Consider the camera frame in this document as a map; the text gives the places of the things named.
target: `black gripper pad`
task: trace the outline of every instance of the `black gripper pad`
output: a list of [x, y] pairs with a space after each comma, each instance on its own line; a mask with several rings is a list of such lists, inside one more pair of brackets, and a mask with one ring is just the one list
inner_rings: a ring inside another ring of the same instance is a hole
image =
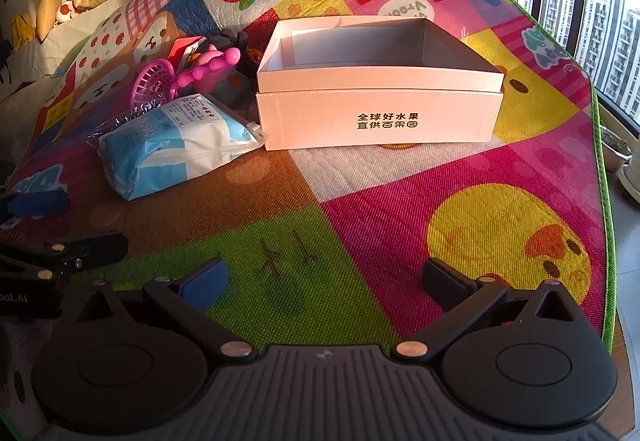
[[[167, 377], [179, 377], [175, 374]], [[376, 345], [272, 345], [226, 366], [202, 398], [166, 424], [91, 436], [50, 425], [39, 441], [613, 441], [596, 424], [523, 433], [482, 423], [444, 394], [430, 369], [389, 360]]]

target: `pink box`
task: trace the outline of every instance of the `pink box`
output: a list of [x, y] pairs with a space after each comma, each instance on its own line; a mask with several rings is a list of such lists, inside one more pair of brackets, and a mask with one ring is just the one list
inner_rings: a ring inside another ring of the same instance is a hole
[[485, 142], [504, 75], [425, 18], [281, 20], [258, 67], [267, 150]]

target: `pink plastic handle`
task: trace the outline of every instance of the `pink plastic handle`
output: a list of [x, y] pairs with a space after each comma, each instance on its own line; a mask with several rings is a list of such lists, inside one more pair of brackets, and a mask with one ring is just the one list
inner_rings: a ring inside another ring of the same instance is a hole
[[237, 47], [230, 47], [224, 53], [217, 51], [215, 48], [210, 49], [206, 53], [203, 53], [203, 56], [208, 55], [204, 60], [208, 59], [207, 62], [200, 63], [200, 59], [196, 62], [190, 70], [180, 73], [169, 87], [169, 95], [173, 98], [175, 97], [177, 91], [181, 87], [187, 87], [191, 82], [196, 80], [201, 80], [205, 76], [209, 76], [215, 73], [227, 72], [230, 68], [238, 63], [240, 60], [240, 50]]

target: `wooden floor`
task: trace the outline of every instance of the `wooden floor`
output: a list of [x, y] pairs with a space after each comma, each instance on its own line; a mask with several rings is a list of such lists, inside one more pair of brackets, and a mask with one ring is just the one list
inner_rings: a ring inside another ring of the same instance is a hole
[[625, 338], [622, 334], [620, 320], [616, 317], [616, 330], [613, 335], [613, 349], [611, 356], [618, 368], [618, 386], [607, 410], [600, 418], [602, 425], [617, 439], [628, 434], [634, 429], [634, 395], [631, 388], [631, 371], [626, 355]]

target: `barcode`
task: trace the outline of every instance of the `barcode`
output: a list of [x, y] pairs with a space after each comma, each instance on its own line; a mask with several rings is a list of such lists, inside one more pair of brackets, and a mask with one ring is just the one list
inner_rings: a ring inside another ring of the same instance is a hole
[[158, 125], [160, 126], [160, 130], [162, 132], [168, 132], [172, 129], [175, 129], [174, 125], [169, 120], [167, 120], [166, 122], [159, 122]]

